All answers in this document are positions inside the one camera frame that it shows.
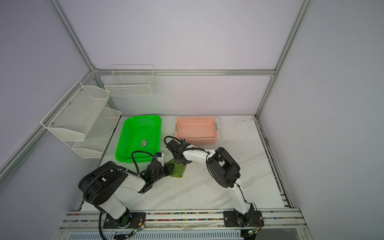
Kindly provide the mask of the green paper napkin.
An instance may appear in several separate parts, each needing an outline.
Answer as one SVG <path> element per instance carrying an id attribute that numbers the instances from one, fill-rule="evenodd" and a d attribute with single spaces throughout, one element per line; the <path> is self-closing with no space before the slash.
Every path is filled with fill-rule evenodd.
<path id="1" fill-rule="evenodd" d="M 175 159 L 165 163 L 165 167 L 169 170 L 170 176 L 174 178 L 182 178 L 187 165 L 177 163 Z"/>

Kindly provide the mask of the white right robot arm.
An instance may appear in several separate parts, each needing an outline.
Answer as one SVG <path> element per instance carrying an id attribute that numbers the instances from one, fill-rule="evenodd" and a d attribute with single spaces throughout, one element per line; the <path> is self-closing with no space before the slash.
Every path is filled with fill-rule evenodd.
<path id="1" fill-rule="evenodd" d="M 187 165 L 192 162 L 205 164 L 211 177 L 223 188 L 228 189 L 235 204 L 233 211 L 225 211 L 226 227 L 260 227 L 257 207 L 245 199 L 241 186 L 239 164 L 222 147 L 216 150 L 198 148 L 181 140 L 166 143 L 178 164 Z"/>

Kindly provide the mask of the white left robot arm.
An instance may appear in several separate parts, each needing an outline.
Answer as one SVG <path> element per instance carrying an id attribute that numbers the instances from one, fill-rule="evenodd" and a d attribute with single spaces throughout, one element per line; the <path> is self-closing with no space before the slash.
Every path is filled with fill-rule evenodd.
<path id="1" fill-rule="evenodd" d="M 146 170 L 136 173 L 109 161 L 83 177 L 78 188 L 83 200 L 106 215 L 106 220 L 114 228 L 126 229 L 144 223 L 145 214 L 132 214 L 129 208 L 116 196 L 119 188 L 144 194 L 154 183 L 174 173 L 175 164 L 164 163 L 161 153 L 147 166 Z"/>

